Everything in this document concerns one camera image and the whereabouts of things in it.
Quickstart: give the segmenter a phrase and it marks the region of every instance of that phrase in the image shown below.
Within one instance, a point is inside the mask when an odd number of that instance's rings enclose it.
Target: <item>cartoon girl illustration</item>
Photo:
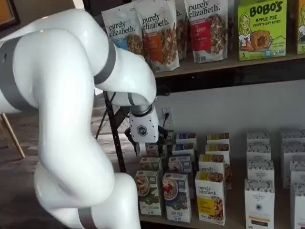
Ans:
[[[250,17],[248,14],[243,13],[240,17],[239,24],[239,47],[241,49],[253,50],[250,43],[250,35],[252,31],[250,29]]]
[[[299,42],[305,42],[305,5],[300,10],[298,40]]]

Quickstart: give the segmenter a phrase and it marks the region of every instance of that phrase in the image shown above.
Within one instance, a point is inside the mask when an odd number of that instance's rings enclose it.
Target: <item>electrical outlet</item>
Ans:
[[[164,123],[166,113],[169,113],[170,115]],[[162,119],[162,125],[164,123],[164,128],[167,130],[173,130],[173,109],[171,107],[162,108]]]

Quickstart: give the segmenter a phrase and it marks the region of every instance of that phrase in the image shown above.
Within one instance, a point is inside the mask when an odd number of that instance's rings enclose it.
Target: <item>white robotic arm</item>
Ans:
[[[114,173],[90,124],[95,82],[117,92],[114,104],[135,107],[135,141],[158,140],[155,79],[144,59],[115,47],[82,10],[45,17],[1,39],[0,57],[0,112],[39,109],[40,204],[70,228],[139,229],[135,182]]]

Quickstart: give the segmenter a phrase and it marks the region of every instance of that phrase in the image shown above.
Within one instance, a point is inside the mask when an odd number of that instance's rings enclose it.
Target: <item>gray joint band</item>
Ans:
[[[91,208],[78,209],[78,216],[80,218],[81,225],[86,229],[97,229],[92,219]]]
[[[128,101],[129,101],[130,105],[134,106],[134,102],[133,102],[133,99],[132,99],[132,94],[130,92],[128,92],[127,96],[128,96]]]
[[[35,110],[19,91],[14,77],[13,58],[21,37],[8,40],[0,47],[0,91],[12,107],[19,111]]]
[[[108,45],[109,45],[109,51],[108,51],[107,60],[101,71],[97,73],[97,75],[94,77],[95,85],[101,84],[105,80],[107,80],[111,75],[115,66],[115,60],[116,60],[115,46],[114,43],[110,40],[108,40]]]

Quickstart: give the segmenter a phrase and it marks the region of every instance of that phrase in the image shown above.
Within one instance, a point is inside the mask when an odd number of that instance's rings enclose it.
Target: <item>granola bag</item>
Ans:
[[[179,67],[174,0],[143,0],[135,8],[144,33],[144,46],[155,72]]]
[[[119,47],[143,55],[142,29],[134,3],[102,11],[108,36]]]
[[[184,0],[195,63],[227,58],[228,0]]]
[[[184,0],[175,0],[176,2],[176,16],[177,16],[177,29],[176,39],[179,60],[186,57],[186,46],[188,39],[189,20],[187,18]]]

